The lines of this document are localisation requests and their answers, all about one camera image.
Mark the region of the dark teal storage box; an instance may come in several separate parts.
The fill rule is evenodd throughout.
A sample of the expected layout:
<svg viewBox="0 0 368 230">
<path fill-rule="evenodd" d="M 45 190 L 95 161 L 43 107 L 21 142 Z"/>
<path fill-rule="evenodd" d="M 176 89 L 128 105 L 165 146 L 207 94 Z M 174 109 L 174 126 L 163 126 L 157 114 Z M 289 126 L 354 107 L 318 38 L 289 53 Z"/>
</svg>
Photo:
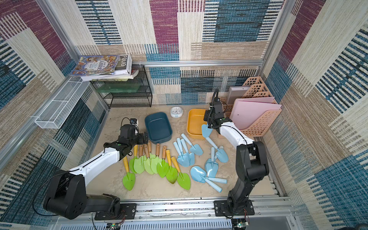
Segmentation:
<svg viewBox="0 0 368 230">
<path fill-rule="evenodd" d="M 172 139 L 172 127 L 165 112 L 158 112 L 145 117 L 145 126 L 149 140 L 153 144 L 162 144 Z"/>
</svg>

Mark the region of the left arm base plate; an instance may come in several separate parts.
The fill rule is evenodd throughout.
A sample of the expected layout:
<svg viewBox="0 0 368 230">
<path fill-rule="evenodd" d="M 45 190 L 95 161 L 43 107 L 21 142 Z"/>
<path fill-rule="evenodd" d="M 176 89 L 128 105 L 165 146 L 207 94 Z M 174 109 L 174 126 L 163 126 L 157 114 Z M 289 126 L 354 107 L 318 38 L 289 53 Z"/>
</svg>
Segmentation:
<svg viewBox="0 0 368 230">
<path fill-rule="evenodd" d="M 115 206 L 110 211 L 101 211 L 95 214 L 94 220 L 129 220 L 134 219 L 137 203 L 123 203 Z"/>
</svg>

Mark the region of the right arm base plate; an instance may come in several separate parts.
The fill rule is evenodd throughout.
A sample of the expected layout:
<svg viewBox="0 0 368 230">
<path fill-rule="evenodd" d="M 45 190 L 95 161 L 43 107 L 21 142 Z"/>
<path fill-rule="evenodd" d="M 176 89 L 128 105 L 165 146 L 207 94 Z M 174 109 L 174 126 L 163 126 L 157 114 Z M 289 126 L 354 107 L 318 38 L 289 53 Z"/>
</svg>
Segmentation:
<svg viewBox="0 0 368 230">
<path fill-rule="evenodd" d="M 244 216 L 245 214 L 251 216 L 255 214 L 254 206 L 251 200 L 246 200 L 242 203 L 231 203 L 227 200 L 215 200 L 214 211 L 216 217 L 234 217 Z"/>
</svg>

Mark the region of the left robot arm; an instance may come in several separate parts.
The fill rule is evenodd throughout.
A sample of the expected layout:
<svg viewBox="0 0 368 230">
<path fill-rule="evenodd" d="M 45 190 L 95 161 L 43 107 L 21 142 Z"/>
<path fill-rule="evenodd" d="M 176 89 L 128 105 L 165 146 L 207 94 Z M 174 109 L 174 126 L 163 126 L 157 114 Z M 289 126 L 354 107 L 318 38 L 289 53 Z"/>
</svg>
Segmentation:
<svg viewBox="0 0 368 230">
<path fill-rule="evenodd" d="M 120 198 L 114 195 L 89 195 L 87 185 L 111 165 L 123 161 L 129 172 L 127 156 L 137 145 L 148 143 L 147 132 L 141 133 L 138 121 L 131 118 L 120 128 L 120 135 L 114 142 L 106 142 L 103 151 L 83 164 L 70 170 L 57 171 L 48 181 L 43 208 L 55 215 L 75 219 L 84 213 L 101 214 L 118 219 L 123 214 Z"/>
</svg>

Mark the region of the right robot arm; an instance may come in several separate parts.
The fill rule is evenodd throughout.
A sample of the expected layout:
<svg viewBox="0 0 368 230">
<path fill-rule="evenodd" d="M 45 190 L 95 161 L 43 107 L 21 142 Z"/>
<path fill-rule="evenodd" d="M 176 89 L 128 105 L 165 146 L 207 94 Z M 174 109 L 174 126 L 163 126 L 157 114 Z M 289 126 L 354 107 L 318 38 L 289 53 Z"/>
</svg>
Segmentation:
<svg viewBox="0 0 368 230">
<path fill-rule="evenodd" d="M 218 97 L 219 89 L 213 93 L 209 110 L 205 111 L 202 136 L 213 146 L 210 139 L 213 130 L 225 137 L 236 150 L 235 170 L 238 176 L 235 187 L 229 192 L 226 204 L 219 207 L 222 216 L 253 215 L 252 201 L 249 199 L 254 186 L 269 174 L 266 147 L 261 141 L 254 141 L 244 135 L 226 118 L 222 102 Z"/>
</svg>

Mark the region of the blue shovel diagonal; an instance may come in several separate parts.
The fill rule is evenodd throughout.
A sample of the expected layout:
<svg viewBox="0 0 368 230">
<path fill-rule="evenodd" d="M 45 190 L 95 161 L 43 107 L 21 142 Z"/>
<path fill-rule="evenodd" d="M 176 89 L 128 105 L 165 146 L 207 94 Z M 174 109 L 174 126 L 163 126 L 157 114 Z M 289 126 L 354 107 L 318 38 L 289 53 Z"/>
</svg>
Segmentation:
<svg viewBox="0 0 368 230">
<path fill-rule="evenodd" d="M 181 134 L 181 137 L 185 140 L 185 142 L 190 145 L 190 151 L 193 152 L 195 155 L 201 156 L 204 153 L 202 148 L 198 144 L 193 145 L 184 133 Z"/>
</svg>

